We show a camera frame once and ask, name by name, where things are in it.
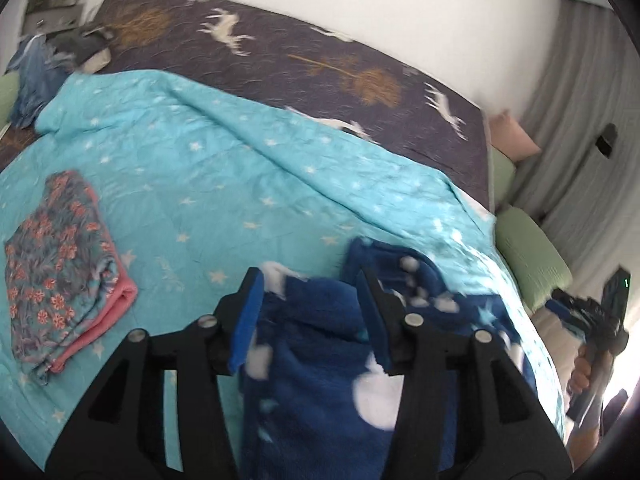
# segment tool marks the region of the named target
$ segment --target floral fabric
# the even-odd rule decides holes
[[[75,171],[47,178],[40,205],[4,252],[14,357],[41,381],[49,370],[62,371],[135,299],[95,194]]]

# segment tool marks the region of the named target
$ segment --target light blue blanket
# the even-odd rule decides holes
[[[247,267],[274,260],[337,278],[348,242],[366,236],[435,261],[450,290],[500,294],[562,433],[551,359],[493,242],[449,179],[357,137],[163,72],[73,75],[36,125],[44,135],[0,174],[0,237],[32,212],[47,175],[74,168],[92,184],[139,295],[126,315],[46,386],[19,372],[0,290],[0,418],[39,466],[124,335],[180,330],[237,290]],[[0,264],[5,266],[4,254]],[[174,412],[168,374],[166,406]],[[238,450],[235,380],[222,387]],[[167,417],[169,464],[179,466]]]

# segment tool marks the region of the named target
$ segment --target green pillow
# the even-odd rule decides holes
[[[9,122],[9,115],[18,98],[20,78],[17,72],[0,76],[0,129]]]
[[[510,207],[496,217],[495,246],[532,314],[548,300],[552,290],[566,288],[573,280],[556,248],[522,209]]]
[[[513,177],[516,174],[516,167],[500,150],[491,147],[492,158],[492,179],[494,184],[494,204],[498,207],[507,196]]]

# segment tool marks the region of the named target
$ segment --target white star print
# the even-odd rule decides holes
[[[98,359],[101,360],[102,352],[104,352],[104,345],[102,344],[102,341],[96,341],[94,344],[92,344],[91,351],[98,356]]]
[[[220,285],[222,285],[223,283],[225,283],[225,280],[227,278],[228,276],[222,270],[216,270],[215,272],[211,271],[209,273],[209,279],[211,280],[211,283],[219,283]]]
[[[55,410],[53,412],[53,415],[51,416],[55,418],[59,424],[62,424],[62,419],[65,418],[65,412],[61,412],[60,410]]]
[[[126,253],[120,255],[120,261],[129,269],[129,266],[133,263],[137,256],[133,253],[132,249],[129,249]]]

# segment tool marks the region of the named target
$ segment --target bed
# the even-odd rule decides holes
[[[234,34],[280,34],[270,33],[273,44],[243,43],[254,54],[236,56],[227,43],[193,30],[201,18],[183,21],[178,9],[196,15],[195,6],[198,15],[252,12],[245,25],[255,27],[242,28],[241,20]],[[140,12],[159,21],[144,29]],[[356,236],[423,252],[451,290],[500,294],[522,337],[540,401],[562,434],[555,368],[495,250],[494,217],[478,206],[488,204],[488,189],[477,107],[363,45],[223,0],[106,0],[96,20],[120,32],[108,67],[114,73],[72,75],[47,105],[36,124],[40,139],[0,174],[0,236],[7,240],[33,211],[46,176],[74,168],[98,194],[140,293],[116,326],[39,386],[13,358],[9,305],[0,286],[0,419],[38,466],[44,467],[82,393],[129,330],[180,330],[210,313],[220,297],[237,290],[247,267],[263,261],[336,278]],[[293,41],[287,27],[300,39]],[[306,46],[291,46],[298,41]],[[357,60],[352,48],[359,50]],[[183,55],[174,52],[180,49]],[[327,66],[319,71],[288,55],[280,66],[278,52]],[[253,64],[258,53],[260,62]],[[352,56],[352,68],[331,61],[340,56]],[[396,99],[340,81],[336,67],[349,74],[375,67],[380,78],[397,82]],[[249,76],[253,70],[259,77]],[[425,83],[447,92],[468,140],[426,104]],[[299,112],[357,122],[365,138]],[[411,124],[422,126],[412,130]],[[430,142],[433,152],[421,155]],[[0,264],[6,265],[4,254]],[[166,412],[175,413],[175,376],[167,374],[165,388]],[[242,411],[236,380],[224,381],[221,391],[237,454]],[[180,468],[176,428],[168,416],[168,465]]]

